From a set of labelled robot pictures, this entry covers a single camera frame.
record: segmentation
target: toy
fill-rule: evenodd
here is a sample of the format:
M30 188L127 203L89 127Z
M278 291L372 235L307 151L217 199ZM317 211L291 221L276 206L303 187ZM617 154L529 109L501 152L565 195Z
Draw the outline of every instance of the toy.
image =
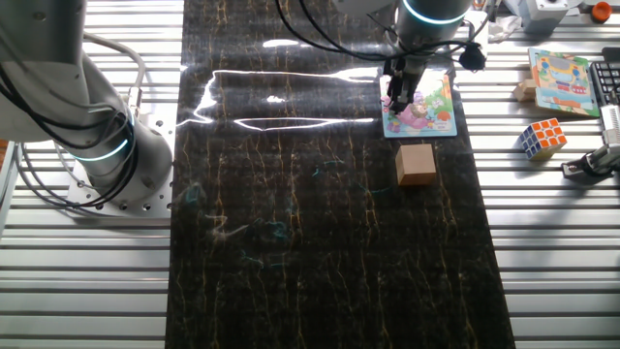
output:
M538 48L529 53L539 107L600 116L587 59Z
M529 160L548 159L567 143L556 118L531 124L519 136L519 142Z
M456 136L450 79L443 72L424 72L414 101L400 113L389 109L388 85L391 77L383 76L381 103L386 138Z
M429 185L435 181L431 144L401 145L396 154L398 185Z

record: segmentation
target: wooden toy block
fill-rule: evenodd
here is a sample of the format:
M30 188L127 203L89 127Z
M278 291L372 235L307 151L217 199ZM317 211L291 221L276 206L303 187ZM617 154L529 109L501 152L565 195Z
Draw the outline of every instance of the wooden toy block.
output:
M531 124L519 136L519 142L529 160L548 159L567 143L556 118Z
M435 181L431 144L401 145L396 154L398 185L429 185Z
M536 82L533 79L526 79L516 86L512 94L519 102L534 101L536 98Z

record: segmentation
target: cartoon illustration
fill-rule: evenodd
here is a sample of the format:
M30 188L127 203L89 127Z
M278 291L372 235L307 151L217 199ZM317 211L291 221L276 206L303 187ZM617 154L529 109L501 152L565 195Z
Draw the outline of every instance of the cartoon illustration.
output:
M586 59L537 48L529 52L539 107L599 116Z
M430 71L404 111L389 110L389 76L381 78L384 131L387 138L455 136L450 81L443 73Z

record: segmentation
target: cable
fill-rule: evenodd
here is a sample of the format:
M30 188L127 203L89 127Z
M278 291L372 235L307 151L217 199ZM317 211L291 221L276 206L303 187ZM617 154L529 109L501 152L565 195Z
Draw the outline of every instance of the cable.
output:
M12 57L14 62L21 68L21 70L23 71L24 75L34 79L42 87L44 87L50 95L54 96L56 99L58 99L58 100L60 100L62 102L65 102L65 103L67 103L67 104L69 104L71 106L78 107L78 108L85 108L85 109L108 108L108 109L114 110L114 107L112 105L108 104L108 103L81 104L81 103L73 102L73 101L65 98L64 96L62 96L58 92L56 92L53 88L51 88L45 82L44 79L42 79L39 76L39 74L36 71L30 70L30 69L28 69L28 67L26 67L26 65L23 63L23 61L19 58L19 55L16 54L17 48L14 47L13 43L9 39L9 36L6 34L6 31L4 30L4 27L2 26L2 23L0 23L0 42L2 44L4 44L4 47L5 47L6 51L7 51L7 53Z
M82 186L86 187L86 188L90 188L90 189L97 189L94 186L91 186L90 184L86 184L83 180L79 179L73 171L71 171L71 169L69 168L69 165L67 164L67 161L65 160L65 157L62 156L62 153L60 152L60 146L58 145L58 143L54 142L54 148L56 149L56 154L58 154L58 159L60 160L60 163L62 164L62 167L65 168L65 171L67 172L67 174L69 174L71 176L71 178L74 179L74 181L76 181L77 183L81 184Z
M335 48L328 48L325 47L323 45L314 43L306 38L304 38L301 34L297 33L292 27L291 24L287 21L286 17L284 16L284 12L282 11L282 6L280 5L280 0L274 0L275 1L275 8L278 11L278 15L280 16L280 19L282 20L282 23L284 24L285 27L287 27L287 29L291 32L291 34L293 34L296 38L300 39L302 42L310 45L311 47L314 48L320 48L320 49L324 49L326 51L329 52L335 52L335 53L342 53L340 50L335 49Z
M355 51L351 51L347 48L342 47L341 45L339 45L338 43L336 43L335 41L333 41L328 35L327 33L323 30L323 28L321 28L321 26L319 25L319 23L317 23L316 20L314 20L314 18L312 17L312 15L310 15L310 12L308 11L308 8L306 7L305 1L304 0L299 0L299 5L301 5L301 9L303 10L303 13L306 15L306 17L308 18L308 20L310 21L310 24L312 24L312 26L319 32L319 34L321 34L322 37L324 37L330 44L332 44L335 48L340 49L341 52L343 53L347 53L355 58L359 58L359 59L367 59L370 56L377 56L380 57L378 58L381 61L386 60L385 56L382 54L375 54L375 53L362 53L362 52L355 52Z
M133 126L131 126L131 124L128 124L128 130L130 131L130 133L133 134ZM19 171L19 174L21 175L21 178L23 179L23 181L26 184L26 186L28 187L28 189L32 190L35 193L35 195L37 195L43 201L45 201L45 202L47 202L49 204L55 205L55 206L62 206L64 208L96 207L96 206L100 206L100 205L106 204L106 203L110 202L111 200L113 200L125 188L125 186L127 186L129 181L133 177L133 175L134 175L134 173L136 171L136 167L138 165L138 149L135 147L135 144L136 144L135 138L134 138L133 144L134 144L134 146L132 147L132 150L127 155L127 158L129 158L129 157L133 158L133 162L132 162L132 164L127 164L127 165L129 165L129 168L127 166L124 166L124 169L123 169L124 171L123 172L125 174L123 176L119 176L119 178L112 184L112 186L110 187L110 189L106 193L102 194L99 198L97 198L95 200L92 200L92 201L90 201L88 203L84 203L84 204L70 202L70 201L60 197L59 195L57 195L56 193L54 193L50 189L48 189L45 186L45 184L41 181L41 179L39 178L37 173L34 171L34 168L32 166L30 158L29 158L29 156L28 156L28 154L26 152L25 145L23 145L23 144L21 145L21 150L22 150L22 155L23 155L24 162L26 163L26 166L28 167L28 170L30 171L31 175L35 178L37 183L39 183L39 185L45 191L48 192L49 195L51 195L52 197L56 198L57 200L60 200L60 202L55 202L54 200L46 198L37 189L35 189L34 186L32 185L32 183L30 182L30 180L28 179L28 177L25 175L25 173L21 169L21 166L20 166L18 160L16 159L17 157L15 157L14 160L15 160L15 164L17 165L17 170ZM18 148L18 144L15 145L15 151L17 151L17 148Z
M48 126L47 123L49 124L58 124L56 121L50 120L40 114L37 114L35 112L32 111L32 109L26 104L26 102L23 100L23 98L21 97L21 95L19 94L19 92L16 90L15 86L13 85L13 83L11 82L11 80L9 79L9 77L7 76L6 72L4 71L4 68L2 67L2 65L0 65L0 79L4 82L4 84L7 86L7 88L9 89L9 91L7 91L4 86L0 86L0 91L2 92L2 94L9 99L11 102L13 102L18 108L21 108L22 110L24 110L26 113L28 113L28 115L32 118L32 120L39 126L41 127L50 137L52 137L55 141L61 142L64 145L67 145L69 147L75 148L75 149L80 149L80 150L84 150L84 149L90 149L93 148L94 146L100 144L100 143L105 143L107 141L110 141L111 139L113 139L114 137L116 137L120 132L122 132L122 129L125 127L125 125L128 123L129 118L127 116L125 116L122 112L120 111L116 111L114 113L114 116L111 117L108 120L108 125L106 127L105 132L101 133L97 139L92 142L92 143L88 143L88 144L76 144L76 143L72 143L69 142L65 139L63 139L60 135L58 135L56 132L54 132L53 130L51 130ZM111 126L113 125L114 121L119 117L119 115L122 115L121 120L123 121L123 124L116 130L116 132L112 133L111 135L107 136L105 138L105 136L108 134L109 130L111 129ZM60 128L69 128L69 129L81 129L81 127L77 127L77 126L71 126L71 127L67 127L66 125L63 124L59 124Z
M90 40L91 42L104 46L106 48L111 48L117 50L122 53L126 53L130 56L136 64L138 64L138 76L136 77L136 82L134 82L134 87L140 88L142 86L142 81L144 80L144 75L146 74L146 65L144 64L144 60L140 55L134 50L117 43L114 40L102 38L95 34L84 33L84 39Z
M309 12L307 11L307 8L305 9L306 11L304 11L304 13L307 13L308 16L308 20L311 20L311 23L313 23L313 26L315 27L315 29L317 29L317 31L319 31L322 36L324 36L324 38L328 41L330 41L331 44L333 44L335 47L339 48L327 48L324 47L322 45L319 45L317 43L311 42L310 40L304 38L303 36L301 36L299 33L297 33L289 24L289 22L287 21L287 19L284 16L284 13L282 11L282 6L280 4L279 0L274 0L275 1L275 5L276 5L276 9L278 11L278 15L280 16L280 19L282 20L282 22L284 23L284 25L287 27L287 29L289 29L289 31L296 36L298 39L300 39L301 41L303 41L304 43L313 46L315 48L321 48L321 49L325 49L328 50L330 52L336 52L336 53L343 53L343 54L349 54L351 56L354 56L356 58L359 59L363 59L363 60L368 60L368 61L373 61L373 62L379 62L379 61L386 61L389 59L396 59L396 58L402 58L405 57L407 55L432 55L434 54L434 52L432 51L426 51L427 49L430 48L436 48L436 47L441 47L444 45L459 45L459 48L462 48L463 46L479 46L479 44L473 44L471 42L459 42L459 41L454 41L454 40L450 40L450 41L443 41L443 42L437 42L437 43L433 43L433 44L424 44L421 45L418 48L412 49L412 50L408 50L405 52L401 52L401 53L397 53L394 55L390 55L390 56L385 56L379 53L363 53L363 52L354 52L354 51L350 51L346 48L342 48L342 46L338 45L337 43L335 43L333 40L331 40L331 38L329 38L329 36L325 33L325 31L323 31L323 29L321 29L321 27L316 23L316 21L314 20L314 18L312 18L312 16L310 16ZM305 8L305 3L303 3L303 0L299 1L300 4L302 4L302 9Z
M378 19L374 18L372 15L370 14L366 14L368 16L368 18L372 19L372 21L374 21L375 23L377 23L377 25L379 25L380 27L384 28L384 30L394 34L394 35L398 35L396 34L396 31L393 28L390 28L388 26L383 25Z

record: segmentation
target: children's book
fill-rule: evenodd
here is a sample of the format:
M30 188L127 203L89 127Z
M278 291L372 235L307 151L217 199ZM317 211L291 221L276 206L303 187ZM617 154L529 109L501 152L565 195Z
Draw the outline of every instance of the children's book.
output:
M443 72L424 72L414 101L404 111L389 109L390 76L380 78L386 138L450 137L456 136L454 108L450 93L450 79Z
M537 106L600 116L587 59L538 48L529 53Z

